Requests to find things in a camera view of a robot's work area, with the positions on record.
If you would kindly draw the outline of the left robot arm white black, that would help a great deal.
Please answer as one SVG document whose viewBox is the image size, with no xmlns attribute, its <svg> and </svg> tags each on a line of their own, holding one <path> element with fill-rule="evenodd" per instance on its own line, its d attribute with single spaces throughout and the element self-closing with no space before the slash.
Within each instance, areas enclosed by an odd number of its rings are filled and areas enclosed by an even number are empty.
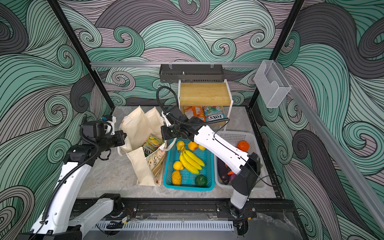
<svg viewBox="0 0 384 240">
<path fill-rule="evenodd" d="M 63 159 L 59 180 L 38 220 L 19 240 L 81 240 L 105 216 L 120 216 L 123 203 L 119 194 L 103 194 L 91 207 L 70 219 L 81 186 L 103 152 L 124 145 L 126 134 L 115 129 L 116 118 L 103 116 L 99 121 L 83 117 L 81 140 L 70 147 Z"/>
</svg>

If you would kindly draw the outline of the yellow green Fox's candy bag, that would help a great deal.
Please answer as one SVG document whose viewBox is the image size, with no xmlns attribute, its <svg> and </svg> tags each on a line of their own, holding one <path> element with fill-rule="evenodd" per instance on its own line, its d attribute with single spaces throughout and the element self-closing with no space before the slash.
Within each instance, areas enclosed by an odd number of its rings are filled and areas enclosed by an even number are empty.
<svg viewBox="0 0 384 240">
<path fill-rule="evenodd" d="M 149 138 L 142 145 L 145 157 L 148 157 L 154 153 L 162 144 L 163 140 L 157 138 L 154 135 L 150 135 Z"/>
</svg>

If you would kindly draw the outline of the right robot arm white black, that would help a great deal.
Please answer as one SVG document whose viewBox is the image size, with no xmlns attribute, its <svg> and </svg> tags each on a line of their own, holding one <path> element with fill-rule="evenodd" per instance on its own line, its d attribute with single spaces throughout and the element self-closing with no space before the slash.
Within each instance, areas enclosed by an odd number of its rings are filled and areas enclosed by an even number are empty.
<svg viewBox="0 0 384 240">
<path fill-rule="evenodd" d="M 177 94 L 168 86 L 157 89 L 156 100 L 166 118 L 165 125 L 161 126 L 163 140 L 175 138 L 189 139 L 209 150 L 236 174 L 232 181 L 234 188 L 229 208 L 231 215 L 241 218 L 246 202 L 258 180 L 261 179 L 261 158 L 257 153 L 241 151 L 222 139 L 209 125 L 217 121 L 204 122 L 197 117 L 188 119 L 179 109 L 178 105 L 165 108 L 160 100 L 160 91 L 169 90 L 175 98 Z"/>
</svg>

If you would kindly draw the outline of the yellow banana bunch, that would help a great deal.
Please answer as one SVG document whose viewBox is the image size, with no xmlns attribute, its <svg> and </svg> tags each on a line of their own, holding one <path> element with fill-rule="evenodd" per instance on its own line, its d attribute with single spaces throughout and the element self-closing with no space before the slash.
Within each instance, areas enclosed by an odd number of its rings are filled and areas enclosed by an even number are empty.
<svg viewBox="0 0 384 240">
<path fill-rule="evenodd" d="M 199 162 L 199 160 L 197 157 L 192 158 L 186 149 L 180 151 L 179 161 L 183 164 L 184 168 L 192 174 L 198 175 L 200 171 L 203 170 L 205 164 L 202 161 Z"/>
</svg>

